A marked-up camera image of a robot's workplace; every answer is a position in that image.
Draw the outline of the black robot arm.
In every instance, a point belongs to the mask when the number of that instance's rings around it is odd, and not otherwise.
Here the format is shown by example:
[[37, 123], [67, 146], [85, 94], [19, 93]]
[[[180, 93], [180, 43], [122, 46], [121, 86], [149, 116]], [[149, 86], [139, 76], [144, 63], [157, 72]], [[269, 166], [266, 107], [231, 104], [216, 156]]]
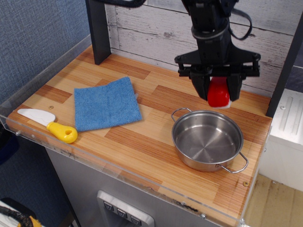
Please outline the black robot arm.
[[246, 13], [235, 9], [235, 0], [185, 0], [183, 5], [191, 16], [191, 32], [198, 49], [179, 55], [175, 63], [179, 75], [189, 77], [198, 95], [210, 101], [210, 90], [225, 79], [224, 86], [230, 101], [240, 97], [246, 77], [260, 75], [260, 54], [239, 49], [232, 43], [235, 37], [229, 17], [231, 14], [251, 20]]

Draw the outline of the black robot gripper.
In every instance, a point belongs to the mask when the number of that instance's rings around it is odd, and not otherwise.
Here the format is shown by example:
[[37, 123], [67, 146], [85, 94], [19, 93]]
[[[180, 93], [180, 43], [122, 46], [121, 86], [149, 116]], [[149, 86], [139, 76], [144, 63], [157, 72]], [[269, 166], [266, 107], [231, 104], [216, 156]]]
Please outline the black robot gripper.
[[229, 23], [211, 32], [194, 27], [191, 32], [198, 49], [175, 58], [179, 75], [190, 77], [199, 97], [204, 100], [208, 99], [210, 77], [227, 77], [230, 100], [238, 100], [242, 79], [260, 75], [260, 54], [236, 47], [232, 43]]

